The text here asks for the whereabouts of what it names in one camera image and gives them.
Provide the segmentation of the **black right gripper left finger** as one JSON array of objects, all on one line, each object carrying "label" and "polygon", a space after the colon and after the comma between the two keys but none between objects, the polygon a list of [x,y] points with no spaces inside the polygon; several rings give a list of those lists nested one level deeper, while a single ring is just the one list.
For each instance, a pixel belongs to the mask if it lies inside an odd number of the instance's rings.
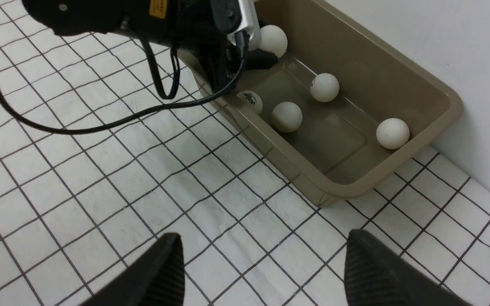
[{"label": "black right gripper left finger", "polygon": [[83,306],[183,306],[185,264],[179,234],[163,234]]}]

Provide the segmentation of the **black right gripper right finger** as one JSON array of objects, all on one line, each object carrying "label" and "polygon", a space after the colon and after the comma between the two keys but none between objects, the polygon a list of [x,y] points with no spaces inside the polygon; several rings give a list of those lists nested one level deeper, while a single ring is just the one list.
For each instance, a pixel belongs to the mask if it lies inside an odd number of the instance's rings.
[{"label": "black right gripper right finger", "polygon": [[468,306],[366,230],[349,232],[344,267],[349,306]]}]

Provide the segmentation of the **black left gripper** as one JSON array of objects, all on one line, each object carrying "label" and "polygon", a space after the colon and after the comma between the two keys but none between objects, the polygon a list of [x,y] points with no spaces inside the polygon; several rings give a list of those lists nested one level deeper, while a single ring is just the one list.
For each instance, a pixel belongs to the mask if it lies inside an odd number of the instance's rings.
[{"label": "black left gripper", "polygon": [[275,54],[260,48],[249,50],[245,32],[237,33],[236,45],[220,33],[212,17],[210,0],[179,0],[177,4],[176,25],[184,35],[182,48],[198,60],[212,91],[230,84],[243,56],[244,70],[268,70],[278,63]]}]

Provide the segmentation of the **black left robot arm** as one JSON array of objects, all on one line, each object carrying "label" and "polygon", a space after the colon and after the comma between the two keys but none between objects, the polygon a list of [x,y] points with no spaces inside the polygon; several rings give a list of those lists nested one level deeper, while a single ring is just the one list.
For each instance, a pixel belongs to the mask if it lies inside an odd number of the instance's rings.
[{"label": "black left robot arm", "polygon": [[113,33],[191,54],[214,91],[237,73],[235,34],[249,36],[245,70],[267,70],[278,57],[259,48],[260,26],[251,0],[24,0],[35,21],[61,37]]}]

